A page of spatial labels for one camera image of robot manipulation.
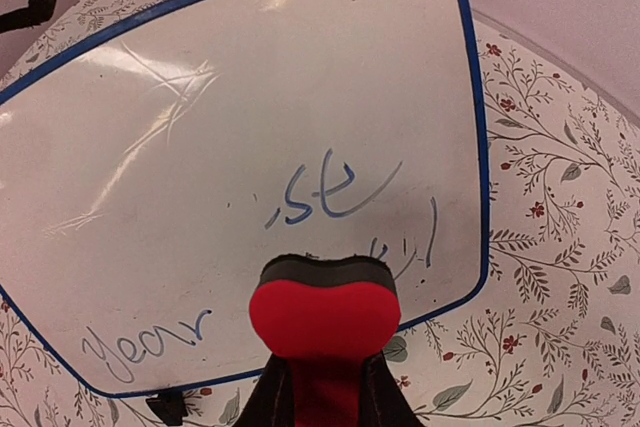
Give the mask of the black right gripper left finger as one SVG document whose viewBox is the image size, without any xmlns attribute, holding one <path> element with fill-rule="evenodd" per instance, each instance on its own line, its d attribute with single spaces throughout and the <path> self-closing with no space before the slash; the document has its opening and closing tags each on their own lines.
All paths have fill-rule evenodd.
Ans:
<svg viewBox="0 0 640 427">
<path fill-rule="evenodd" d="M 285 359 L 270 356 L 233 426 L 293 426 L 292 373 Z"/>
</svg>

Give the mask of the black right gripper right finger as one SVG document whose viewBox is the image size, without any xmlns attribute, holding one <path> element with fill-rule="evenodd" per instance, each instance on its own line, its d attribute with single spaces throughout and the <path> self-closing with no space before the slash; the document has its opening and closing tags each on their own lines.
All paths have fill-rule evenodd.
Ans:
<svg viewBox="0 0 640 427">
<path fill-rule="evenodd" d="M 363 427 L 421 427 L 397 385 L 382 352 L 362 366 L 359 425 Z"/>
</svg>

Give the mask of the red whiteboard eraser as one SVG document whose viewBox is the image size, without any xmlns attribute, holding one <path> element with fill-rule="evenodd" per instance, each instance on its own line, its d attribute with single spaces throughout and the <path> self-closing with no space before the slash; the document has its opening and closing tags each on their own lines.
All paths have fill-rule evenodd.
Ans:
<svg viewBox="0 0 640 427">
<path fill-rule="evenodd" d="M 382 352 L 401 317 L 384 262 L 278 256 L 260 274 L 249 317 L 270 356 L 291 370 L 293 426 L 360 426 L 363 363 Z"/>
</svg>

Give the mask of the blue-framed whiteboard with writing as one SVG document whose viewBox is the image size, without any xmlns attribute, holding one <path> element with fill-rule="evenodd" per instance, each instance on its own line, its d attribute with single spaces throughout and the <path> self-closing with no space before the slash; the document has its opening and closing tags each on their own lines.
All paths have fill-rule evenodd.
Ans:
<svg viewBox="0 0 640 427">
<path fill-rule="evenodd" d="M 282 254 L 370 255 L 409 328 L 488 276 L 469 0 L 167 0 L 1 95 L 1 291 L 104 397 L 255 375 Z"/>
</svg>

